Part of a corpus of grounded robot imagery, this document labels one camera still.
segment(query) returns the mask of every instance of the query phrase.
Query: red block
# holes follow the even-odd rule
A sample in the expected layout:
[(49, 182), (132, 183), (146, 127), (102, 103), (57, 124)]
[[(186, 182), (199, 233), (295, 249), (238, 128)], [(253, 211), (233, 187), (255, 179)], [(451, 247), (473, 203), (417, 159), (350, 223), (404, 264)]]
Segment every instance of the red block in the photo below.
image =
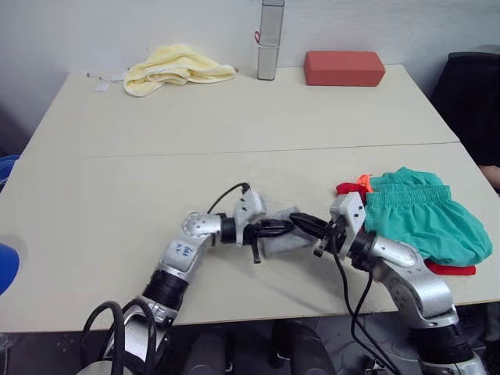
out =
[(376, 52), (309, 51), (305, 81), (316, 86), (377, 86), (385, 68)]

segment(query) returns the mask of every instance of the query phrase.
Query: small white paper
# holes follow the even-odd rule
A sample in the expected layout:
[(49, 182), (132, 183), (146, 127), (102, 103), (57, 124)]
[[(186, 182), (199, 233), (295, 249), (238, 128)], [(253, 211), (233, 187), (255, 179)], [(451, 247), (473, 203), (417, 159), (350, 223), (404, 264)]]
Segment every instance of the small white paper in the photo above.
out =
[(108, 91), (109, 86), (111, 86), (111, 82), (102, 81), (95, 85), (94, 91), (106, 92)]

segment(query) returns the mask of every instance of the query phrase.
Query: yellow towel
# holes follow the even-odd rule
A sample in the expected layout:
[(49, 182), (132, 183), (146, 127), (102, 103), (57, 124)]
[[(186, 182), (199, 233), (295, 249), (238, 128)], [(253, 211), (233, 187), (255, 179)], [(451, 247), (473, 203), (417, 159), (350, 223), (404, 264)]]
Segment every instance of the yellow towel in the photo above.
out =
[(145, 62), (130, 68), (123, 87), (130, 95), (141, 97), (164, 84), (211, 84), (229, 80), (235, 74), (232, 66), (220, 65), (186, 45), (169, 45), (158, 47)]

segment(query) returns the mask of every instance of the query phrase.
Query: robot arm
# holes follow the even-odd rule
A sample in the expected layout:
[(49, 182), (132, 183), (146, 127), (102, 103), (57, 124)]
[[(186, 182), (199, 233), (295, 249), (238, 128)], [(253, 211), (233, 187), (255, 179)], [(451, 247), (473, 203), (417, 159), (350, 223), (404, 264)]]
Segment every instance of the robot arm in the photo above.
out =
[[(232, 217), (224, 214), (193, 212), (183, 222), (179, 234), (170, 242), (142, 295), (154, 316), (156, 325), (156, 362), (168, 348), (168, 331), (182, 305), (184, 292), (193, 281), (206, 250), (219, 243), (251, 245), (254, 263), (259, 263), (258, 238), (287, 233), (294, 225), (282, 220), (262, 220), (265, 202), (259, 194), (243, 184), (243, 194)], [(148, 329), (140, 309), (124, 312), (125, 352), (134, 358), (129, 366), (142, 367), (146, 360)], [(102, 356), (113, 356), (113, 337)]]
[[(486, 374), (458, 325), (452, 293), (446, 283), (430, 272), (413, 247), (362, 232), (366, 218), (358, 193), (341, 195), (330, 207), (327, 223), (304, 213), (292, 213), (292, 222), (320, 238), (315, 255), (325, 249), (349, 257), (352, 265), (373, 272), (389, 291), (403, 320), (411, 330), (425, 374)], [(335, 236), (336, 248), (327, 246)]]

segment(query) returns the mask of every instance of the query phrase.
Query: green shorts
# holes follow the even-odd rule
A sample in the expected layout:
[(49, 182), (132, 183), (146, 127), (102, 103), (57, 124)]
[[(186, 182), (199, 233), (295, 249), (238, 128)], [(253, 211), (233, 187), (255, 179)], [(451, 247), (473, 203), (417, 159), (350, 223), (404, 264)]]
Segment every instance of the green shorts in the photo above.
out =
[(432, 173), (401, 168), (370, 179), (366, 231), (405, 242), (424, 259), (446, 266), (471, 266), (492, 251), (481, 222), (452, 200), (450, 187)]

